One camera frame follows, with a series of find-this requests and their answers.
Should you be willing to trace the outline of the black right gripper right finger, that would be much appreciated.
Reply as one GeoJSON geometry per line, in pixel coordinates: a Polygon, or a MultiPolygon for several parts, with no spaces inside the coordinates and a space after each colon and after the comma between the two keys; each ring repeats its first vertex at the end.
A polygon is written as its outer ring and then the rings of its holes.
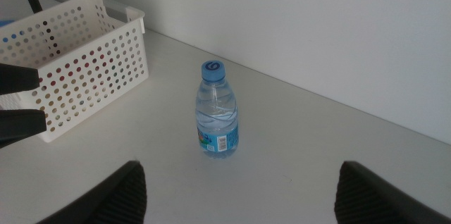
{"type": "Polygon", "coordinates": [[[345,161],[340,167],[334,213],[337,222],[345,224],[450,224],[449,217],[417,201],[356,161],[345,161]]]}

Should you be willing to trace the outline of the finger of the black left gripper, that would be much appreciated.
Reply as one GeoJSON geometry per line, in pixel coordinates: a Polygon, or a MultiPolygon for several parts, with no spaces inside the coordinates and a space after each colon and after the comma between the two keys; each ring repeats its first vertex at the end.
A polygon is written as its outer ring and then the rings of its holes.
{"type": "Polygon", "coordinates": [[[1,148],[46,130],[47,124],[43,111],[1,110],[1,148]]]}
{"type": "Polygon", "coordinates": [[[38,87],[37,69],[1,64],[1,94],[23,92],[38,87]]]}

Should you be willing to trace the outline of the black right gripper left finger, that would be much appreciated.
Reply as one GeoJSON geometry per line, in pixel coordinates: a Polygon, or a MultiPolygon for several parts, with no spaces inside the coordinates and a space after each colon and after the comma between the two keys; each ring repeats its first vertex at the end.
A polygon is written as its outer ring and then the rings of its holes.
{"type": "Polygon", "coordinates": [[[147,186],[139,161],[128,161],[112,175],[41,223],[142,224],[147,186]]]}

